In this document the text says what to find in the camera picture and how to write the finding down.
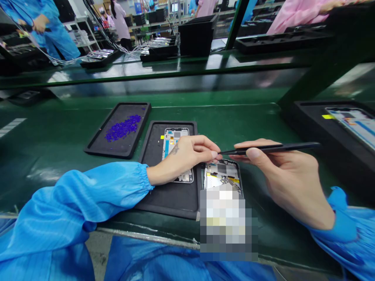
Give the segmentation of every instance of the worker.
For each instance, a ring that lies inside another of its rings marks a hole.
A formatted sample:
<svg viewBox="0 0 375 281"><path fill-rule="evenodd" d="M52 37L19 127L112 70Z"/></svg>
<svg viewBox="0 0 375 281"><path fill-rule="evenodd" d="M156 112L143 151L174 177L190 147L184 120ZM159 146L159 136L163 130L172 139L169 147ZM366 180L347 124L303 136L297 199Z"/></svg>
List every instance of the worker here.
<svg viewBox="0 0 375 281"><path fill-rule="evenodd" d="M204 16L211 16L214 13L217 3L218 0L199 0L198 8L196 9L194 17L201 18Z"/></svg>
<svg viewBox="0 0 375 281"><path fill-rule="evenodd" d="M126 13L116 0L111 0L111 15L113 16L114 26L116 27L121 46L128 51L132 51L133 46L130 40L129 28L125 21Z"/></svg>
<svg viewBox="0 0 375 281"><path fill-rule="evenodd" d="M198 7L198 0L191 0L189 4L189 14L193 15Z"/></svg>
<svg viewBox="0 0 375 281"><path fill-rule="evenodd" d="M343 5L344 0L286 0L267 34L284 33L288 27L322 22L329 11Z"/></svg>
<svg viewBox="0 0 375 281"><path fill-rule="evenodd" d="M32 26L32 35L48 55L61 59L56 48L66 60L78 58L80 51L59 20L59 11L53 0L0 0L5 13L20 25Z"/></svg>
<svg viewBox="0 0 375 281"><path fill-rule="evenodd" d="M154 0L150 0L148 2L148 12L154 12L158 9L159 7L155 4Z"/></svg>
<svg viewBox="0 0 375 281"><path fill-rule="evenodd" d="M107 14L107 12L104 10L103 7L100 7L99 12L102 15L101 19L102 19L103 23L106 21L108 23L109 27L114 27L114 22L112 20L112 17Z"/></svg>
<svg viewBox="0 0 375 281"><path fill-rule="evenodd" d="M258 0L249 0L249 3L247 4L247 8L246 8L246 11L245 11L245 14L243 15L243 18L242 18L242 21L241 21L241 25L244 25L245 21L251 20L251 18L253 17L253 10L254 10L254 7L255 7L257 1ZM237 10L237 5L238 5L238 1L236 1L236 4L234 6L236 10ZM230 23L229 30L232 28L232 24L233 24L233 20Z"/></svg>
<svg viewBox="0 0 375 281"><path fill-rule="evenodd" d="M253 148L246 156L231 158L258 167L272 199L302 223L322 249L360 280L373 280L375 211L348 208L339 187L332 188L326 199L313 156L299 151L266 155L254 148L274 144L278 143L265 139L236 144L236 149ZM54 187L37 190L17 220L0 223L0 280L94 280L85 241L96 224L133 208L155 186L173 181L195 165L217 163L222 158L218 152L207 137L186 136L153 167L113 162L84 173L65 173ZM276 281L276 277L268 265L203 262L198 251L114 236L105 280Z"/></svg>

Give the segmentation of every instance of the person's right hand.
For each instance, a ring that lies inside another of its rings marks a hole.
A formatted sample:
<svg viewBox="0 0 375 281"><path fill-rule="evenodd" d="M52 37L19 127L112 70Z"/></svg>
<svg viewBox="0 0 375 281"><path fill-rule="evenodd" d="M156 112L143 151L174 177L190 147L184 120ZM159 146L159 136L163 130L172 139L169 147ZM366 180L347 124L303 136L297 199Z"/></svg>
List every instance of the person's right hand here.
<svg viewBox="0 0 375 281"><path fill-rule="evenodd" d="M326 4L323 4L321 7L320 7L320 11L319 11L319 15L326 15L328 14L329 11L331 11L333 8L336 8L336 7L340 7L340 6L344 6L345 5L345 1L343 0L333 0L333 1L330 1Z"/></svg>
<svg viewBox="0 0 375 281"><path fill-rule="evenodd" d="M22 19L18 19L18 24L19 25L27 25L27 23Z"/></svg>
<svg viewBox="0 0 375 281"><path fill-rule="evenodd" d="M259 139L236 144L234 148L279 144ZM332 229L335 213L328 204L320 185L318 162L300 151L264 154L250 148L246 156L230 155L235 161L257 166L266 176L272 199L300 222L315 229Z"/></svg>

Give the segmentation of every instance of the tweezers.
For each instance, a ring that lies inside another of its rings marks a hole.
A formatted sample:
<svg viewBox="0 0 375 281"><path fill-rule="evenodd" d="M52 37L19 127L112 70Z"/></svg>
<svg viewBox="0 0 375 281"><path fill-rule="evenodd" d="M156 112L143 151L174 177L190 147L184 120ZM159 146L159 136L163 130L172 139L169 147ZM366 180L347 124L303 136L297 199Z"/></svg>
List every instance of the tweezers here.
<svg viewBox="0 0 375 281"><path fill-rule="evenodd" d="M260 149L264 153L273 153L273 152L282 152L282 151L292 151L292 150L301 150L306 148L317 148L320 147L321 144L318 142L301 142L295 144L274 144L269 146L254 146L255 148ZM248 148L238 148L235 150L223 151L219 152L222 155L246 155L246 150Z"/></svg>

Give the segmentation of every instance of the yellow label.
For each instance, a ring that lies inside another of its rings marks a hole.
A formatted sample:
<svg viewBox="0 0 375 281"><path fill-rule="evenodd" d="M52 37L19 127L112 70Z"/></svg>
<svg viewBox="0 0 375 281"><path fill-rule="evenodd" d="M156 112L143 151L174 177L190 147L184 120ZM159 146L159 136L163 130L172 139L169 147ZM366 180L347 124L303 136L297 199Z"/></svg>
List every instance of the yellow label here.
<svg viewBox="0 0 375 281"><path fill-rule="evenodd" d="M327 114L327 115L322 115L324 119L335 119L335 117L333 117L332 115L330 114Z"/></svg>

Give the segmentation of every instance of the pixelated area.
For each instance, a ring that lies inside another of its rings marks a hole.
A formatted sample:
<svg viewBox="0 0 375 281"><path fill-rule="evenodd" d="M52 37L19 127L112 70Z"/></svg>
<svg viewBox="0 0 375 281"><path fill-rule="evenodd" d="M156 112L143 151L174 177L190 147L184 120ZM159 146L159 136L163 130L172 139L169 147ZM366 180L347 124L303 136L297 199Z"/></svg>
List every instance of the pixelated area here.
<svg viewBox="0 0 375 281"><path fill-rule="evenodd" d="M258 218L229 183L200 192L200 252L204 261L258 261Z"/></svg>

